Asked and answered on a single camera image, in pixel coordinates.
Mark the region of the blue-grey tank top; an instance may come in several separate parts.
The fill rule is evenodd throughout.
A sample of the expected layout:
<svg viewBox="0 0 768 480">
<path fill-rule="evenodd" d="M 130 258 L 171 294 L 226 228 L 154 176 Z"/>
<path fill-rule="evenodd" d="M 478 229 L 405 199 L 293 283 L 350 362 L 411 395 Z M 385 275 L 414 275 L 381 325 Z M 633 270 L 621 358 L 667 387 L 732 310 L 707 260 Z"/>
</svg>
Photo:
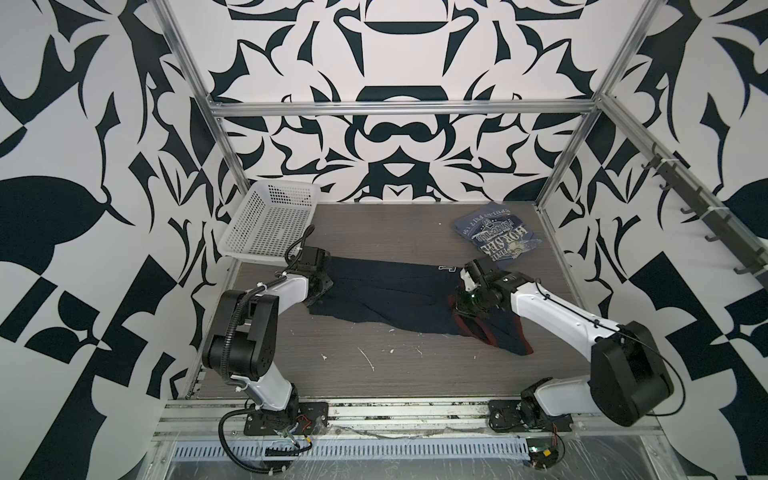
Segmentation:
<svg viewBox="0 0 768 480">
<path fill-rule="evenodd" d="M 502 269 L 509 269 L 542 243 L 526 223 L 499 203 L 489 203 L 460 217 L 453 229 Z"/>
</svg>

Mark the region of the white plastic laundry basket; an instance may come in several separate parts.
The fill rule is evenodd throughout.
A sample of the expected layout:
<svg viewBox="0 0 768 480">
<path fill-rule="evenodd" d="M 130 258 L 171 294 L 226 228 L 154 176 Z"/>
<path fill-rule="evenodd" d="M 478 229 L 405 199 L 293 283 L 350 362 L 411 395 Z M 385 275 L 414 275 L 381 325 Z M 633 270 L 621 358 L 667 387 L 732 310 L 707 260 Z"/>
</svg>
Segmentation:
<svg viewBox="0 0 768 480">
<path fill-rule="evenodd" d="M 311 224 L 320 188 L 286 180 L 255 182 L 218 243 L 219 251 L 242 262 L 284 267 L 285 252 Z"/>
</svg>

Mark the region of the dark navy tank top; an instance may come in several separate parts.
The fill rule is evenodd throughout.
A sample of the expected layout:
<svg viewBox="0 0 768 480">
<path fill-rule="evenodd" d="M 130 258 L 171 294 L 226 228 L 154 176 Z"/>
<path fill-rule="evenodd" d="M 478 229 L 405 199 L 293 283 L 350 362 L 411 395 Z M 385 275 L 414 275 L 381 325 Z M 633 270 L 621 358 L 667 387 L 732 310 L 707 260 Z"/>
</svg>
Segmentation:
<svg viewBox="0 0 768 480">
<path fill-rule="evenodd" d="M 333 285 L 308 305 L 313 315 L 465 336 L 519 356 L 533 353 L 520 317 L 474 305 L 458 267 L 339 257 L 327 274 Z"/>
</svg>

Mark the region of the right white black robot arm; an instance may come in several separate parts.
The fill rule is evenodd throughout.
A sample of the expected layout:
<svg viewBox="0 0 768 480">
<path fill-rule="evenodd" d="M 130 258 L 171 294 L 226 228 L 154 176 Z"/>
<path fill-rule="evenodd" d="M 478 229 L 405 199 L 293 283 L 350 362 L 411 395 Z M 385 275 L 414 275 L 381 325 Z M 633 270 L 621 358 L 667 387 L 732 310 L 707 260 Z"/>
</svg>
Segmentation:
<svg viewBox="0 0 768 480">
<path fill-rule="evenodd" d="M 518 427 L 552 431 L 556 421 L 573 414 L 601 414 L 630 427 L 654 415 L 674 393 L 677 372 L 645 326 L 596 316 L 551 293 L 539 280 L 503 271 L 487 258 L 461 269 L 455 311 L 468 320 L 494 311 L 526 318 L 589 362 L 587 375 L 544 378 L 525 389 L 514 415 Z"/>
</svg>

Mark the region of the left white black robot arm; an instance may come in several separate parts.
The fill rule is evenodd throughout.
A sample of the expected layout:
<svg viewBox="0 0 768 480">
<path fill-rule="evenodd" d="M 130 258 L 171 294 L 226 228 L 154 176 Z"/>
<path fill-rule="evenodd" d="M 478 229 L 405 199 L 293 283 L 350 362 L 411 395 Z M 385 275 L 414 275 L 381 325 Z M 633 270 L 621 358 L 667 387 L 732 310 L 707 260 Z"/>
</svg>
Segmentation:
<svg viewBox="0 0 768 480">
<path fill-rule="evenodd" d="M 322 248 L 303 247 L 275 278 L 247 291 L 225 291 L 216 308 L 202 365 L 272 416 L 293 419 L 299 409 L 296 387 L 275 363 L 279 316 L 330 289 L 330 259 Z"/>
</svg>

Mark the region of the green circuit board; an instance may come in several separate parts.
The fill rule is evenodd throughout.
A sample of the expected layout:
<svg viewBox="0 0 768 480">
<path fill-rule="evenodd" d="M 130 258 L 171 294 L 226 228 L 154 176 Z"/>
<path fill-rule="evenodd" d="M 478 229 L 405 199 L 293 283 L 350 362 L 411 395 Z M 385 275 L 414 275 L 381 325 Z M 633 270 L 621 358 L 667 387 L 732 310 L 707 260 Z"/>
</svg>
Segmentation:
<svg viewBox="0 0 768 480">
<path fill-rule="evenodd" d="M 527 465 L 534 470 L 549 470 L 565 456 L 565 444 L 556 435 L 527 439 L 529 460 Z"/>
</svg>

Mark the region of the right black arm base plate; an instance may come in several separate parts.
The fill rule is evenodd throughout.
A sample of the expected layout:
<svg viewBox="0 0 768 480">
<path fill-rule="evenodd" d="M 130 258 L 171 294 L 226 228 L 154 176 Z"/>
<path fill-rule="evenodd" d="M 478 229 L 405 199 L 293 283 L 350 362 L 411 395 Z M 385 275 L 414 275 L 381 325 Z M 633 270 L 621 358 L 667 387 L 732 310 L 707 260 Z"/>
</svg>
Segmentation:
<svg viewBox="0 0 768 480">
<path fill-rule="evenodd" d="M 488 424 L 496 433 L 572 431 L 570 415 L 550 416 L 534 400 L 491 400 L 488 408 Z"/>
</svg>

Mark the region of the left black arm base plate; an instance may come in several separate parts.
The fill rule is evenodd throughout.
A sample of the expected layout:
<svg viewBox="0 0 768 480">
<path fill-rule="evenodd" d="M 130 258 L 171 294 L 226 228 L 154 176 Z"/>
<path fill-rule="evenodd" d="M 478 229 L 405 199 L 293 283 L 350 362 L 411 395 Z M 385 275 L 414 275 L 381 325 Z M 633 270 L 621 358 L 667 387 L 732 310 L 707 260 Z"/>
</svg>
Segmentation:
<svg viewBox="0 0 768 480">
<path fill-rule="evenodd" d="M 299 402 L 284 411 L 253 410 L 246 415 L 245 436 L 309 435 L 328 424 L 327 402 Z"/>
</svg>

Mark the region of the aluminium frame back crossbar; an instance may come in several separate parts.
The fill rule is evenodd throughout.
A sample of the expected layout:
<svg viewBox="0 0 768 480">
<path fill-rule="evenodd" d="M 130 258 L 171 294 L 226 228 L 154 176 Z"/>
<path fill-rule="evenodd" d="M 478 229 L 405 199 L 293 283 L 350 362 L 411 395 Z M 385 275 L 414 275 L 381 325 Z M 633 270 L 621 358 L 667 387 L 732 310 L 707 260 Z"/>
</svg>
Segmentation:
<svg viewBox="0 0 768 480">
<path fill-rule="evenodd" d="M 455 101 L 363 101 L 363 102 L 210 102 L 216 117 L 253 116 L 344 116 L 428 115 L 507 113 L 587 113 L 596 106 L 589 99 L 566 100 L 455 100 Z"/>
</svg>

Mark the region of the aluminium front rail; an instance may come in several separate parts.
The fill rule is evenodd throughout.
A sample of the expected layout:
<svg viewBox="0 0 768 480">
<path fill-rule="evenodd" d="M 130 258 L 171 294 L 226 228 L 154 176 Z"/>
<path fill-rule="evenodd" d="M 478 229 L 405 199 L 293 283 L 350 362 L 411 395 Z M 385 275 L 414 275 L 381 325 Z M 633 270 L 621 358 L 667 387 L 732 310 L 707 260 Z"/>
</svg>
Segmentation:
<svg viewBox="0 0 768 480">
<path fill-rule="evenodd" d="M 490 430 L 489 398 L 331 398 L 304 399 L 302 407 L 314 407 L 304 416 L 314 432 L 394 437 L 426 433 L 477 433 Z M 178 439 L 213 437 L 220 418 L 245 406 L 240 398 L 175 400 L 164 407 L 153 437 Z"/>
</svg>

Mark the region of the grey wall hook rack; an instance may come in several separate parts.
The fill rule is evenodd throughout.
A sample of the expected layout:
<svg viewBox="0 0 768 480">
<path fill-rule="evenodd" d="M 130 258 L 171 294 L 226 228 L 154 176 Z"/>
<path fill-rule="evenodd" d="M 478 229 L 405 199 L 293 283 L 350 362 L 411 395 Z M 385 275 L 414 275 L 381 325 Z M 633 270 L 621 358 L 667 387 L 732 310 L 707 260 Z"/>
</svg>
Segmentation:
<svg viewBox="0 0 768 480">
<path fill-rule="evenodd" d="M 739 219 L 734 210 L 719 200 L 699 180 L 686 164 L 673 155 L 662 152 L 656 143 L 641 147 L 647 159 L 643 171 L 661 180 L 656 215 L 662 219 L 662 210 L 668 197 L 683 203 L 680 214 L 687 219 L 703 222 L 710 231 L 707 242 L 721 243 L 738 260 L 733 269 L 737 275 L 750 275 L 767 289 L 767 245 Z"/>
</svg>

